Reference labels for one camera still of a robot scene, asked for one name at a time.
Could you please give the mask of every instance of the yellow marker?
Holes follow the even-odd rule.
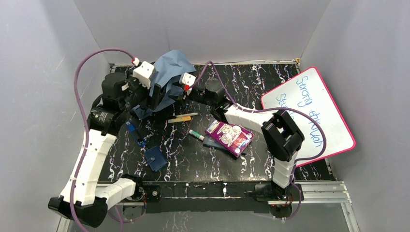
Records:
[[[173,122],[185,122],[185,121],[191,121],[191,116],[177,117],[177,118],[174,118],[174,119],[169,119],[167,122],[168,123],[173,123]]]

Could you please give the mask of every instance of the purple box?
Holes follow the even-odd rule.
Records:
[[[213,121],[205,130],[212,138],[228,149],[234,156],[239,157],[253,139],[253,133],[238,126]]]

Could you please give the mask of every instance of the black marble table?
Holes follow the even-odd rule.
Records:
[[[198,76],[203,66],[196,66]],[[127,67],[116,67],[124,72]],[[217,65],[228,91],[239,104],[261,109],[261,96],[298,74],[295,64],[233,64]],[[215,70],[207,68],[203,80],[216,77]],[[168,124],[172,115],[197,112],[190,122]],[[227,152],[204,147],[202,142],[188,134],[192,129],[204,134],[211,118],[208,106],[198,103],[176,103],[161,112],[145,118],[133,118],[139,131],[146,135],[147,144],[140,148],[123,126],[118,139],[105,160],[99,182],[115,182],[123,174],[141,176],[144,181],[266,181],[273,174],[273,158],[261,134],[247,148],[247,154],[235,159]],[[144,159],[144,152],[159,146],[169,165],[154,173]],[[334,180],[324,160],[297,168],[297,180]]]

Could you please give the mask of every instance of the gray wall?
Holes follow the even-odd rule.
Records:
[[[317,66],[356,138],[330,159],[364,232],[410,228],[410,1],[337,1],[301,59]]]
[[[192,63],[299,58],[329,2],[75,0],[100,47],[123,47],[148,61],[181,49]]]
[[[0,5],[0,231],[55,231],[48,199],[64,187],[84,131],[73,75],[98,46],[72,0]],[[82,70],[86,109],[107,71],[102,55]]]

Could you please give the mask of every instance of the whiteboard with red border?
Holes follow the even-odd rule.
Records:
[[[315,67],[308,68],[265,93],[261,97],[261,102],[264,109],[287,107],[299,110],[311,116],[323,129],[327,141],[325,152],[315,160],[299,161],[297,166],[348,151],[356,145],[342,114]],[[288,112],[305,136],[297,159],[317,155],[323,146],[319,130],[305,117]]]

